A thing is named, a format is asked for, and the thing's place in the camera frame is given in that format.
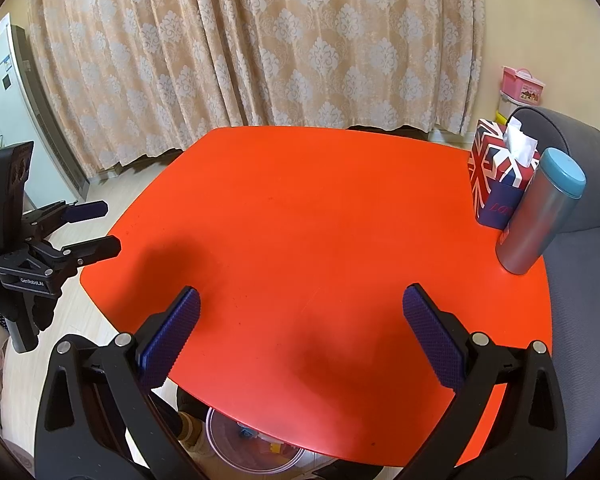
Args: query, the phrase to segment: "thermos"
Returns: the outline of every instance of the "thermos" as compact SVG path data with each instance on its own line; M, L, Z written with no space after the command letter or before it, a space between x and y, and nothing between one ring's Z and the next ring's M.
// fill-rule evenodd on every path
M541 256L578 203L587 179L566 153L547 148L518 208L496 243L502 266L524 274Z

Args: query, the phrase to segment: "table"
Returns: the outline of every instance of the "table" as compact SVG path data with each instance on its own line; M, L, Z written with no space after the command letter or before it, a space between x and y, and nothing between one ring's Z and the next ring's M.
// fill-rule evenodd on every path
M217 129L136 199L110 231L120 255L80 280L127 332L194 286L202 316L173 381L289 443L405 465L453 396L402 316L409 284L469 332L551 348L544 263L525 276L500 266L499 232L474 218L467 158L351 130Z

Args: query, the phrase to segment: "sofa armrest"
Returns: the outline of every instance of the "sofa armrest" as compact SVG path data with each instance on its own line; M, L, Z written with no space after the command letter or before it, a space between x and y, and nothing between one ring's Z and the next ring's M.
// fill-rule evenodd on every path
M526 135L538 140L538 152L558 148L573 158L587 177L587 187L561 232L600 227L600 131L545 108L518 108L513 115Z

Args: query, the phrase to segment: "white tissue paper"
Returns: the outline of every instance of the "white tissue paper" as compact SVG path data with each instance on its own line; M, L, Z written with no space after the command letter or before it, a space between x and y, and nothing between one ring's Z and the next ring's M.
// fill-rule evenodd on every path
M522 123L515 117L510 118L507 130L504 132L504 142L518 163L528 168L534 158L538 141L527 137L521 129Z

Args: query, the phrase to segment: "teal cap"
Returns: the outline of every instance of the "teal cap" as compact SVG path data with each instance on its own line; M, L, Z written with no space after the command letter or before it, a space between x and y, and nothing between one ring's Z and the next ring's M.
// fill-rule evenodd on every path
M587 177L578 163L565 152L547 148L540 157L540 168L559 190L574 198L582 196Z

